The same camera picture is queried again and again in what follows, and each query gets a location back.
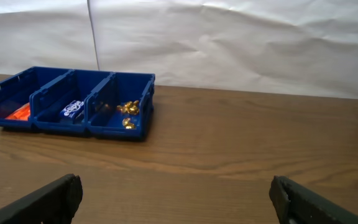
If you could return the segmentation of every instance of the wooden table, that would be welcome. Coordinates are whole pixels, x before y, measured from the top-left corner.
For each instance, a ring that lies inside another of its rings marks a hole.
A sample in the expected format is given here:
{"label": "wooden table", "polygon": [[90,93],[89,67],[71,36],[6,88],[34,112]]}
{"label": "wooden table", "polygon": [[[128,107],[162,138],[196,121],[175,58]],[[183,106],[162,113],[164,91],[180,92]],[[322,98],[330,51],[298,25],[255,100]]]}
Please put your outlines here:
{"label": "wooden table", "polygon": [[287,175],[358,214],[358,100],[156,86],[154,105],[145,142],[0,128],[0,208],[74,173],[73,223],[278,223]]}

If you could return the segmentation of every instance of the blue plastic bin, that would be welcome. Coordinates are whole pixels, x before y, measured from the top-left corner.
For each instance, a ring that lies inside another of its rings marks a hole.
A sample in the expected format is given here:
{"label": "blue plastic bin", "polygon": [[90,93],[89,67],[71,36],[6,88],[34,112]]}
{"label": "blue plastic bin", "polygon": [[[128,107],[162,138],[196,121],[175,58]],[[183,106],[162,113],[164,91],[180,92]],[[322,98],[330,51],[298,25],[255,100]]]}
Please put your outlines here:
{"label": "blue plastic bin", "polygon": [[[143,138],[153,110],[154,74],[32,67],[0,82],[0,126],[56,133]],[[73,100],[84,101],[83,118],[61,119]],[[139,100],[139,114],[121,114],[117,105]],[[30,103],[28,121],[5,119]],[[135,129],[122,120],[131,117]]]}
{"label": "blue plastic bin", "polygon": [[0,82],[0,126],[14,128],[31,128],[33,123],[28,121],[5,119],[15,110],[29,102],[33,92],[41,88],[68,69],[32,67],[17,75]]}

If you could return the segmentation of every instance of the blue storage bin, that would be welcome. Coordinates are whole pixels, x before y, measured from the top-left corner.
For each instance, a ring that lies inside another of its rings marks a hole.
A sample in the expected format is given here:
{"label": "blue storage bin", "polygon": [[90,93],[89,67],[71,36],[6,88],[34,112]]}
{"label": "blue storage bin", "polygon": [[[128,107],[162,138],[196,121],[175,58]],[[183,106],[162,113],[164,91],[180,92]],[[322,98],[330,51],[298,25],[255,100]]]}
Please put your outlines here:
{"label": "blue storage bin", "polygon": [[[153,110],[154,80],[154,74],[32,67],[0,82],[0,126],[143,138]],[[74,100],[84,102],[83,117],[62,119],[60,112]],[[139,114],[117,110],[135,100]],[[26,103],[28,121],[6,119]],[[124,118],[131,118],[135,129],[126,129]]]}
{"label": "blue storage bin", "polygon": [[43,86],[32,95],[31,116],[36,127],[47,131],[85,132],[85,116],[70,122],[61,119],[59,114],[73,100],[84,101],[87,108],[86,99],[92,89],[109,75],[110,72],[70,70]]}
{"label": "blue storage bin", "polygon": [[0,82],[0,126],[31,128],[32,121],[5,119],[30,100],[30,95],[68,69],[32,67]]}
{"label": "blue storage bin", "polygon": [[[101,136],[142,138],[153,110],[154,74],[123,73],[111,74],[95,88],[88,98],[88,124],[91,133]],[[121,114],[117,105],[139,100],[139,114]],[[131,118],[135,129],[122,125],[124,118]]]}

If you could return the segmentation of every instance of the white backdrop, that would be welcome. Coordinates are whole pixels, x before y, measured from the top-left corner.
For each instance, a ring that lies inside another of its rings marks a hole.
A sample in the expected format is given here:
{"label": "white backdrop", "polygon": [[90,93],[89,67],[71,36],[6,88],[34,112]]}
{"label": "white backdrop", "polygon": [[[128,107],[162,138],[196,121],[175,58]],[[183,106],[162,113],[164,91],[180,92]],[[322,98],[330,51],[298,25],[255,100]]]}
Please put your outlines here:
{"label": "white backdrop", "polygon": [[358,1],[89,0],[96,46],[86,1],[44,1],[0,9],[0,73],[97,69],[96,47],[159,85],[358,98]]}

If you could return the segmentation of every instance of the orange object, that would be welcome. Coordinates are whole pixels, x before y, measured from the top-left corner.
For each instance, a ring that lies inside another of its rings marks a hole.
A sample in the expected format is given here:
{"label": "orange object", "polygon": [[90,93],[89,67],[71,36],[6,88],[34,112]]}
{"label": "orange object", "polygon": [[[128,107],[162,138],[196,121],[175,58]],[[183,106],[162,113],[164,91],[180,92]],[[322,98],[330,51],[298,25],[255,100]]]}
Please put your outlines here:
{"label": "orange object", "polygon": [[30,114],[30,103],[26,103],[19,109],[15,110],[15,112],[13,112],[11,115],[7,116],[5,119],[18,119],[22,121],[28,121]]}

